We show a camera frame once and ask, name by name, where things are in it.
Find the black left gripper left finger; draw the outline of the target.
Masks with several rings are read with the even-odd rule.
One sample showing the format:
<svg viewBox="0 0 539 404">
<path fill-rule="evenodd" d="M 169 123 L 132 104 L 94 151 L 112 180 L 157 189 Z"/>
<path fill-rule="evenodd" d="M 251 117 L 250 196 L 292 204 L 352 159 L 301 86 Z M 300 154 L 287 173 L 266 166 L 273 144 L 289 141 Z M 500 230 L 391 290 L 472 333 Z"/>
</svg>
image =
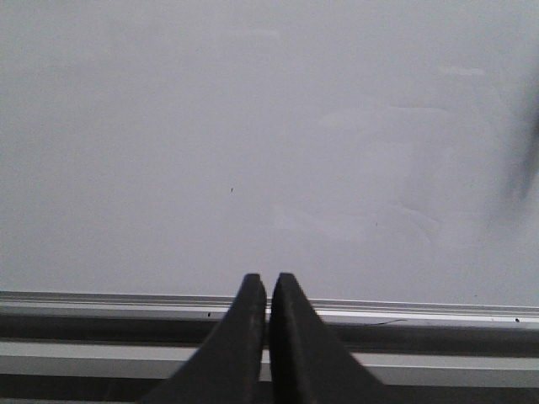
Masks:
<svg viewBox="0 0 539 404">
<path fill-rule="evenodd" d="M 264 344 L 266 291 L 247 274 L 226 315 L 203 345 L 142 403 L 252 403 Z"/>
</svg>

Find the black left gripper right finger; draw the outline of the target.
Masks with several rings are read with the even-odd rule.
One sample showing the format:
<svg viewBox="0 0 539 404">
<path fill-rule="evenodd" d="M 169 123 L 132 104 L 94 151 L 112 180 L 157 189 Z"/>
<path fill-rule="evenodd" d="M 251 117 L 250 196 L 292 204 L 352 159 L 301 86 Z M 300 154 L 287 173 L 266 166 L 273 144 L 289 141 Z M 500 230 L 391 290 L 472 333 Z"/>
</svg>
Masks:
<svg viewBox="0 0 539 404">
<path fill-rule="evenodd" d="M 315 312 L 294 274 L 277 279 L 269 320 L 276 403 L 412 403 L 358 362 Z"/>
</svg>

